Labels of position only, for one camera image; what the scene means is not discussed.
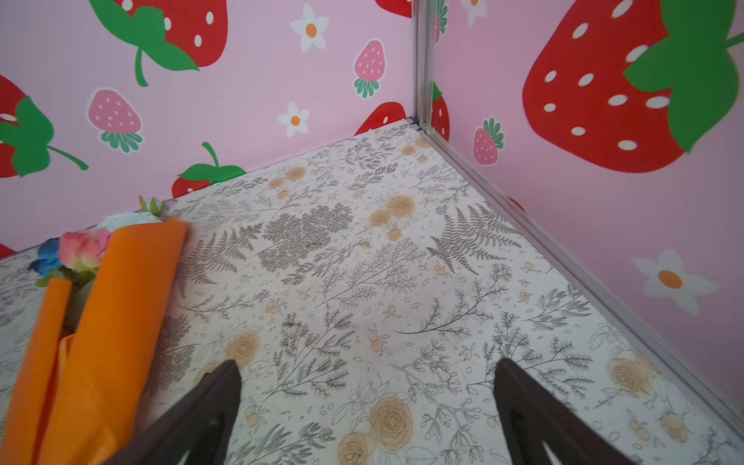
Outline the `pink fake rose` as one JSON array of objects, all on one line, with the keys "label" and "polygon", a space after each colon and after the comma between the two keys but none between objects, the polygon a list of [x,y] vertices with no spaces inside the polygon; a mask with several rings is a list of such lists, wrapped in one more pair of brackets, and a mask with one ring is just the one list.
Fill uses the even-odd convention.
[{"label": "pink fake rose", "polygon": [[61,267],[47,277],[37,279],[35,285],[46,288],[52,279],[65,279],[76,286],[92,281],[102,265],[112,233],[106,230],[66,232],[60,236],[59,259]]}]

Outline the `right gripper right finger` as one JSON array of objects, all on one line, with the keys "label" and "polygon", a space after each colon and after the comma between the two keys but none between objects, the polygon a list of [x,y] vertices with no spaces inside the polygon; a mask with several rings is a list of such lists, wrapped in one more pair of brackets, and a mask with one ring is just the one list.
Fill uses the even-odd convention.
[{"label": "right gripper right finger", "polygon": [[508,358],[495,367],[493,395],[513,464],[629,464],[569,408]]}]

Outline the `blue fake rose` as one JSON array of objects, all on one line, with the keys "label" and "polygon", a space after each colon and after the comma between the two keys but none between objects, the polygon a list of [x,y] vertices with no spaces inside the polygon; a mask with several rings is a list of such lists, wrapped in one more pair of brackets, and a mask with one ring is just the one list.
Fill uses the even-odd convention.
[{"label": "blue fake rose", "polygon": [[38,258],[29,265],[28,269],[38,273],[40,277],[47,277],[54,269],[62,266],[59,259],[59,248],[59,238],[46,240],[38,248]]}]

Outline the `white fake rose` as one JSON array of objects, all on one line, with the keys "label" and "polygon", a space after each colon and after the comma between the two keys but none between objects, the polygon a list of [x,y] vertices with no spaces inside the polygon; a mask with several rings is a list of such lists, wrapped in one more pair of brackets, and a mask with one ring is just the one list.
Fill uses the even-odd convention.
[{"label": "white fake rose", "polygon": [[116,213],[106,217],[96,228],[111,233],[129,226],[161,223],[167,212],[165,201],[157,198],[139,196],[139,210],[136,212]]}]

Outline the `orange wrapping paper sheet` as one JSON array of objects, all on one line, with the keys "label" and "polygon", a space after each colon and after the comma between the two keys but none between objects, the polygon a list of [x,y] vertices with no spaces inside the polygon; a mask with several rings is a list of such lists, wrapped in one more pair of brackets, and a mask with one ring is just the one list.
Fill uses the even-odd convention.
[{"label": "orange wrapping paper sheet", "polygon": [[48,283],[13,388],[4,464],[102,464],[132,438],[188,225],[116,231],[77,331],[71,282]]}]

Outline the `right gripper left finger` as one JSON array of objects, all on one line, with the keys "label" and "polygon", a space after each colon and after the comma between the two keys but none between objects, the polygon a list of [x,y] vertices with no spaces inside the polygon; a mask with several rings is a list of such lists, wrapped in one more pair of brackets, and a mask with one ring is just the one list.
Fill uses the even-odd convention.
[{"label": "right gripper left finger", "polygon": [[107,463],[223,464],[238,416],[241,388],[236,361],[222,362]]}]

